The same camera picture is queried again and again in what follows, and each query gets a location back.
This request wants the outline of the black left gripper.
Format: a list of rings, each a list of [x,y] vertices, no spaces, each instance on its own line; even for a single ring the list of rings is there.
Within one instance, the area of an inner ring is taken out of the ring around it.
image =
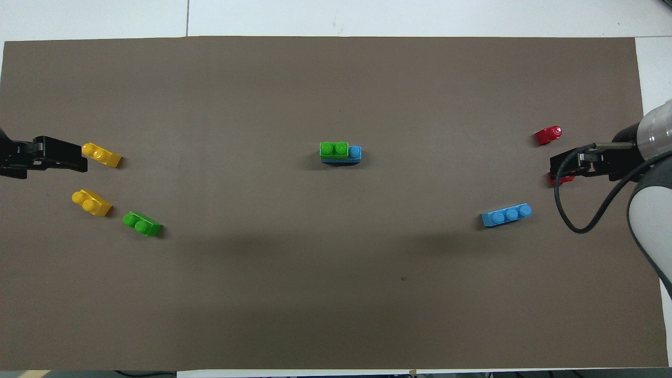
[[[87,159],[82,157],[79,144],[68,143],[48,136],[38,136],[32,141],[35,144],[35,158],[29,162],[24,148],[26,143],[10,139],[1,129],[1,176],[10,179],[27,179],[27,168],[33,171],[48,169],[72,170],[87,172]],[[51,160],[47,158],[76,158],[74,160]]]

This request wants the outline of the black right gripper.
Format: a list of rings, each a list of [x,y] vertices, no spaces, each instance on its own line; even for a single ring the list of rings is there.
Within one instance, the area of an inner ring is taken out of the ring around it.
[[[556,182],[558,172],[561,172],[561,182],[570,182],[576,175],[594,177],[607,175],[610,181],[621,180],[642,162],[642,155],[637,147],[637,132],[639,125],[632,124],[622,129],[609,142],[598,142],[585,155],[587,161],[581,163],[576,149],[569,149],[550,158],[550,182]],[[568,163],[560,170],[561,164],[567,159]]]

